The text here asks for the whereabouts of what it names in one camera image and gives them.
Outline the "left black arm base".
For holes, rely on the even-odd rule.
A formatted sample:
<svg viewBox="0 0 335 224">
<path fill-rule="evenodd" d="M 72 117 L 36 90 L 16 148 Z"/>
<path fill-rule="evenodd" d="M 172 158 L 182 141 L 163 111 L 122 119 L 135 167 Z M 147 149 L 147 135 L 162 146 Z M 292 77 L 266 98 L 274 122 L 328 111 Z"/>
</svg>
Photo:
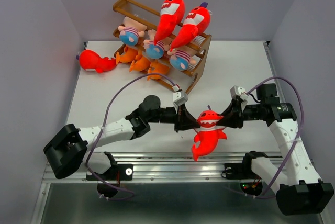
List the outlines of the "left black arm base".
<svg viewBox="0 0 335 224">
<path fill-rule="evenodd" d="M 88 181 L 97 181 L 98 177 L 105 181 L 131 181 L 133 177 L 133 164 L 117 162 L 110 152 L 94 152 L 84 164 L 88 167 Z"/>
</svg>

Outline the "red shark plush top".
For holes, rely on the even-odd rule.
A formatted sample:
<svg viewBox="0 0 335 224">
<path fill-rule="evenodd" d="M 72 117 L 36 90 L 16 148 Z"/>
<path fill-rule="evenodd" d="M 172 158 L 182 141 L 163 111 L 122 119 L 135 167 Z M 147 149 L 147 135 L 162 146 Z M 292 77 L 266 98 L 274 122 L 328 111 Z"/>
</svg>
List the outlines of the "red shark plush top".
<svg viewBox="0 0 335 224">
<path fill-rule="evenodd" d="M 76 56 L 76 59 L 83 70 L 87 72 L 96 72 L 98 74 L 112 71 L 117 65 L 115 58 L 102 58 L 92 50 L 83 50 Z"/>
</svg>

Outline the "brown wooden toy shelf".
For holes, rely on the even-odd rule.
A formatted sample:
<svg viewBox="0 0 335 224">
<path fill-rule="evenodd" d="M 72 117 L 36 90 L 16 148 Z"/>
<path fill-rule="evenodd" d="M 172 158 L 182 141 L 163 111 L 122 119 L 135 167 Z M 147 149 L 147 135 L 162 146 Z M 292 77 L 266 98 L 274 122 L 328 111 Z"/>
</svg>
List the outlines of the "brown wooden toy shelf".
<svg viewBox="0 0 335 224">
<path fill-rule="evenodd" d="M 142 3 L 136 2 L 135 0 L 118 0 L 113 5 L 113 11 L 122 14 L 124 18 L 126 16 L 130 17 L 147 26 L 147 29 L 145 31 L 145 36 L 143 38 L 139 38 L 139 41 L 135 46 L 128 46 L 130 48 L 137 49 L 138 51 L 142 51 L 142 54 L 145 57 L 146 57 L 146 54 L 145 54 L 145 49 L 143 47 L 143 41 L 145 39 L 149 39 L 148 30 L 155 30 L 157 32 L 157 27 L 160 22 L 160 10 L 152 9 Z M 184 14 L 182 21 L 178 25 L 175 26 L 174 31 L 168 36 L 172 40 L 177 36 L 179 31 L 181 30 L 184 19 L 186 18 L 186 15 L 189 12 L 187 12 L 185 9 L 185 14 Z M 120 32 L 118 31 L 118 27 L 117 27 L 114 31 L 114 36 L 120 40 L 119 34 Z M 188 69 L 185 71 L 179 71 L 170 65 L 170 62 L 169 62 L 170 56 L 167 54 L 167 52 L 170 49 L 168 49 L 168 51 L 166 51 L 163 57 L 160 59 L 149 59 L 148 57 L 146 57 L 151 62 L 154 60 L 158 60 L 162 64 L 165 64 L 170 67 L 170 70 L 167 75 L 163 75 L 159 73 L 149 74 L 149 75 L 162 76 L 162 78 L 159 80 L 153 80 L 153 79 L 150 79 L 150 80 L 156 81 L 160 83 L 161 85 L 165 86 L 166 88 L 171 89 L 172 86 L 168 84 L 167 78 L 177 77 L 186 84 L 186 88 L 185 88 L 186 92 L 190 93 L 191 90 L 195 87 L 196 83 L 201 78 L 201 76 L 203 75 L 211 39 L 212 39 L 212 36 L 210 34 L 206 34 L 205 32 L 203 32 L 199 36 L 195 37 L 190 43 L 185 45 L 197 51 L 197 54 L 193 56 L 193 58 L 196 60 L 196 64 L 190 65 Z M 124 46 L 127 46 L 127 45 L 122 42 L 122 46 L 117 51 L 122 49 Z M 147 71 L 148 71 L 148 68 L 146 68 L 144 71 L 141 71 L 140 73 L 147 74 Z"/>
</svg>

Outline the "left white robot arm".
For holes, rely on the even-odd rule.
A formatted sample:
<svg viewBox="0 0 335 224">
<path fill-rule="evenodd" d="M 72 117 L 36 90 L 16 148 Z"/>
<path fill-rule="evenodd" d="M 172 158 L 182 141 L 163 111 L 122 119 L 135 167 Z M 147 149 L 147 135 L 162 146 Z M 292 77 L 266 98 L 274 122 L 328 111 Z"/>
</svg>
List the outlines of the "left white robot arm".
<svg viewBox="0 0 335 224">
<path fill-rule="evenodd" d="M 55 177 L 64 179 L 80 168 L 84 158 L 91 159 L 95 148 L 140 138 L 151 130 L 151 123 L 173 124 L 175 132 L 200 127 L 185 104 L 163 108 L 157 96 L 149 95 L 131 114 L 104 126 L 63 126 L 43 152 Z"/>
</svg>

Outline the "boy doll striped shirt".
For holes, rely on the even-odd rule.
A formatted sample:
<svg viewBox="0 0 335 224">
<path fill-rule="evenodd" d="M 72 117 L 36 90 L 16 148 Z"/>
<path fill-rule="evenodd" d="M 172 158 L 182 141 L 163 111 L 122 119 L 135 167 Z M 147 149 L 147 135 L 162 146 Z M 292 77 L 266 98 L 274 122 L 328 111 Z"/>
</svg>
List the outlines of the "boy doll striped shirt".
<svg viewBox="0 0 335 224">
<path fill-rule="evenodd" d="M 187 46 L 173 49 L 172 51 L 168 51 L 167 54 L 170 56 L 170 65 L 179 71 L 185 71 L 190 65 L 196 64 L 193 56 L 197 54 L 197 51 Z"/>
</svg>

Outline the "boy doll blue pants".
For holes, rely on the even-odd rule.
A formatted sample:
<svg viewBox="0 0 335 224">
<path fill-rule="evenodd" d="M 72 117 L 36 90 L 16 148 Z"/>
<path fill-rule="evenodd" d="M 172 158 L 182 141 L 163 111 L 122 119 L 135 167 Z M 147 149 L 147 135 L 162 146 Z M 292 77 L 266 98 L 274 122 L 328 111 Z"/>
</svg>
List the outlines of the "boy doll blue pants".
<svg viewBox="0 0 335 224">
<path fill-rule="evenodd" d="M 155 30 L 148 30 L 149 39 L 143 41 L 143 47 L 145 49 L 146 57 L 149 59 L 160 59 L 163 57 L 164 53 L 170 48 L 170 43 L 172 39 L 166 37 L 165 39 L 158 41 L 154 44 L 154 36 L 156 34 Z"/>
</svg>

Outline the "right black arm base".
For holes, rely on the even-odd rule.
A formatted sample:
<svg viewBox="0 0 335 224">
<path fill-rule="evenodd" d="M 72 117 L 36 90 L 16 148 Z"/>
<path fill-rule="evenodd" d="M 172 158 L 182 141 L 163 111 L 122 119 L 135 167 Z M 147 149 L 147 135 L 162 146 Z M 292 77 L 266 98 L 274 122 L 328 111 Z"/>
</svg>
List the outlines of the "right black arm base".
<svg viewBox="0 0 335 224">
<path fill-rule="evenodd" d="M 225 163 L 221 176 L 228 180 L 257 178 L 257 175 L 251 170 L 251 162 L 256 158 L 268 158 L 268 156 L 264 152 L 250 151 L 244 155 L 240 163 Z"/>
</svg>

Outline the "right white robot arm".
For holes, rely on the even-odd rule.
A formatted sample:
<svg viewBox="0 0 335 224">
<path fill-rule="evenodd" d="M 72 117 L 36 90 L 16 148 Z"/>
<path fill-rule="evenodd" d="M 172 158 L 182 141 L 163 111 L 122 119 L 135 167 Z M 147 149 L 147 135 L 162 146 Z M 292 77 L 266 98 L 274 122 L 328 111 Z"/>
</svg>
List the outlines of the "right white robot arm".
<svg viewBox="0 0 335 224">
<path fill-rule="evenodd" d="M 225 164 L 227 179 L 252 179 L 259 177 L 268 187 L 258 197 L 265 198 L 268 191 L 276 196 L 282 214 L 302 215 L 323 212 L 334 195 L 331 183 L 326 183 L 315 170 L 299 136 L 300 123 L 290 103 L 281 103 L 274 83 L 256 88 L 258 103 L 249 105 L 249 94 L 244 88 L 234 86 L 231 103 L 222 113 L 219 125 L 242 128 L 246 121 L 264 121 L 274 136 L 282 165 L 276 167 L 270 157 L 260 151 L 245 154 L 242 162 Z"/>
</svg>

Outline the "aluminium mounting rail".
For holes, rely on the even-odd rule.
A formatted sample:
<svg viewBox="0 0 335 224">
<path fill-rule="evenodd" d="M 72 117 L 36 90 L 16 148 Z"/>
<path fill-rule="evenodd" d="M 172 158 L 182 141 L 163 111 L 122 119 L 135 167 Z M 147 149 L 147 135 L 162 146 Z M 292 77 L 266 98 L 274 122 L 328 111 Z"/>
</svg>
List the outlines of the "aluminium mounting rail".
<svg viewBox="0 0 335 224">
<path fill-rule="evenodd" d="M 194 162 L 186 153 L 113 153 L 121 172 L 122 183 L 206 183 L 231 182 L 228 173 L 236 171 L 245 152 L 215 152 Z M 57 179 L 51 165 L 47 164 L 42 181 L 44 183 L 93 183 L 92 172 L 105 172 L 111 167 L 107 155 L 96 152 L 85 164 L 70 176 Z"/>
</svg>

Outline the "red shark plush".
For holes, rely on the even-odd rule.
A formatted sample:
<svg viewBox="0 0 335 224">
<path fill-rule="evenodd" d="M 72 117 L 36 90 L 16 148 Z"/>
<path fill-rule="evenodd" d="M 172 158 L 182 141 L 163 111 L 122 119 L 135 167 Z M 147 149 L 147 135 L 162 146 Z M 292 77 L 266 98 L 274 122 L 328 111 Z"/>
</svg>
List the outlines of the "red shark plush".
<svg viewBox="0 0 335 224">
<path fill-rule="evenodd" d="M 83 70 L 87 72 L 96 72 L 98 74 L 112 71 L 117 65 L 115 58 L 102 58 L 92 50 L 83 50 L 76 56 L 76 59 Z"/>
<path fill-rule="evenodd" d="M 205 32 L 211 22 L 211 12 L 207 6 L 207 2 L 202 2 L 186 15 L 181 30 L 170 44 L 169 52 L 187 45 L 195 37 Z"/>
<path fill-rule="evenodd" d="M 178 25 L 185 14 L 184 0 L 165 0 L 160 10 L 160 22 L 154 36 L 154 45 L 168 37 Z"/>
<path fill-rule="evenodd" d="M 208 105 L 208 109 L 203 111 L 197 119 L 200 125 L 200 129 L 197 131 L 194 142 L 199 143 L 198 146 L 195 144 L 191 148 L 191 153 L 193 160 L 198 161 L 201 156 L 206 156 L 211 154 L 219 140 L 227 140 L 228 137 L 224 133 L 224 127 L 218 127 L 217 122 L 224 117 Z"/>
</svg>

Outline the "orange shark plush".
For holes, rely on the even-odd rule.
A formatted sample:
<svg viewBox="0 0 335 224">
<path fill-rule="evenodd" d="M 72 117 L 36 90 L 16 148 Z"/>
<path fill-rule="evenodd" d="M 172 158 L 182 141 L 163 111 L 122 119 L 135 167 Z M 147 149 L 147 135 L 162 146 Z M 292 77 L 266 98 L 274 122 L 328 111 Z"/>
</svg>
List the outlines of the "orange shark plush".
<svg viewBox="0 0 335 224">
<path fill-rule="evenodd" d="M 137 71 L 141 72 L 148 68 L 151 64 L 151 61 L 147 59 L 142 51 L 138 51 L 138 54 L 135 56 L 135 59 L 132 61 L 129 67 L 129 72 Z"/>
<path fill-rule="evenodd" d="M 138 55 L 138 50 L 124 46 L 115 53 L 116 64 L 132 62 Z"/>
<path fill-rule="evenodd" d="M 154 60 L 154 61 L 151 62 L 147 73 L 148 74 L 159 73 L 159 74 L 167 75 L 169 70 L 170 70 L 169 66 L 167 66 L 165 64 L 162 64 L 158 60 Z M 149 80 L 149 79 L 159 80 L 161 78 L 162 78 L 162 76 L 160 76 L 160 75 L 149 75 L 149 76 L 147 76 L 147 80 Z"/>
</svg>

